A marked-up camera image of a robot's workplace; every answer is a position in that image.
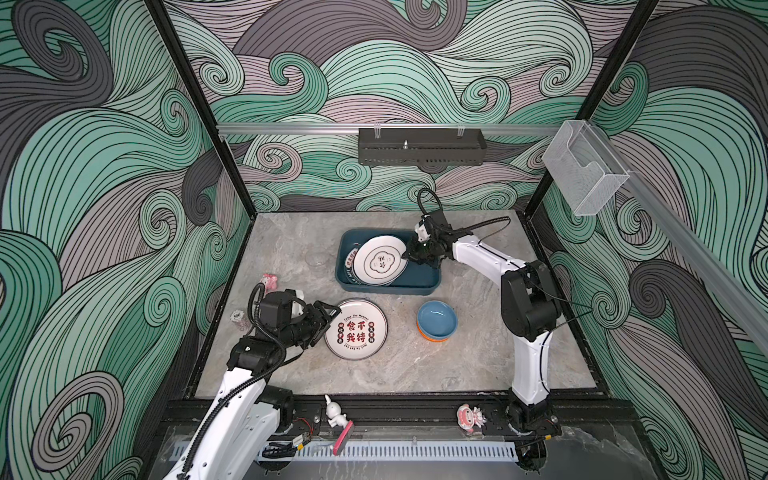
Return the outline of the white plate teal lettered rim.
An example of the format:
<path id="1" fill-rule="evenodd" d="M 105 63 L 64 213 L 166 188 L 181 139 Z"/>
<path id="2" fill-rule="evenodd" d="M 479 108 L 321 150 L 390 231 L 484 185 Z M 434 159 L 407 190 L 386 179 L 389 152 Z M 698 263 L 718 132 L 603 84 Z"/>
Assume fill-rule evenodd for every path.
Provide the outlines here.
<path id="1" fill-rule="evenodd" d="M 355 273 L 354 270 L 354 261 L 357 256 L 357 253 L 361 247 L 360 243 L 353 243 L 349 252 L 347 253 L 345 260 L 344 260 L 344 269 L 345 274 L 348 278 L 348 282 L 351 284 L 359 284 L 360 281 Z"/>

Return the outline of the white plate cloud outline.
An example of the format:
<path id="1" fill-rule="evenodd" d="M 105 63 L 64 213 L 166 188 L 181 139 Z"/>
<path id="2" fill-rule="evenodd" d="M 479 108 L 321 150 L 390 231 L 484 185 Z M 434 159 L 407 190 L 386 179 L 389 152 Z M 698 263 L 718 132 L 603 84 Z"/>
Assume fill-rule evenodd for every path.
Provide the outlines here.
<path id="1" fill-rule="evenodd" d="M 359 282 L 383 286 L 394 282 L 406 270 L 406 244 L 392 235 L 374 237 L 359 247 L 352 272 Z"/>

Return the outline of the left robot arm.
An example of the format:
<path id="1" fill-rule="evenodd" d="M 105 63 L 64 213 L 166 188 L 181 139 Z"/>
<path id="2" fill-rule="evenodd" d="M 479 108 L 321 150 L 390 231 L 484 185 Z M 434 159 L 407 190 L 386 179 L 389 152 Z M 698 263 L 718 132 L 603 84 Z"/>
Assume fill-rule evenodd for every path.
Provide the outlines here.
<path id="1" fill-rule="evenodd" d="M 242 479 L 274 434 L 293 423 L 293 393 L 270 387 L 279 368 L 299 358 L 288 356 L 322 340 L 341 308 L 320 300 L 308 303 L 302 292 L 267 293 L 257 284 L 244 316 L 248 332 L 232 348 L 218 393 L 167 479 Z"/>

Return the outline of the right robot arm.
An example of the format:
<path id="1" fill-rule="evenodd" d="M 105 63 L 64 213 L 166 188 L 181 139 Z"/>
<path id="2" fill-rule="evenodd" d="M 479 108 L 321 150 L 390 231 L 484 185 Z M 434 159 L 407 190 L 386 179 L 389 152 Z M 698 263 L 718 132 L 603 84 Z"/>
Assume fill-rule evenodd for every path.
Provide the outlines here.
<path id="1" fill-rule="evenodd" d="M 550 269 L 489 246 L 474 231 L 511 222 L 508 216 L 454 228 L 441 209 L 422 211 L 403 258 L 438 269 L 445 260 L 463 264 L 491 280 L 500 291 L 500 315 L 514 336 L 515 373 L 511 386 L 521 408 L 547 405 L 550 389 L 545 372 L 549 343 L 562 315 Z"/>

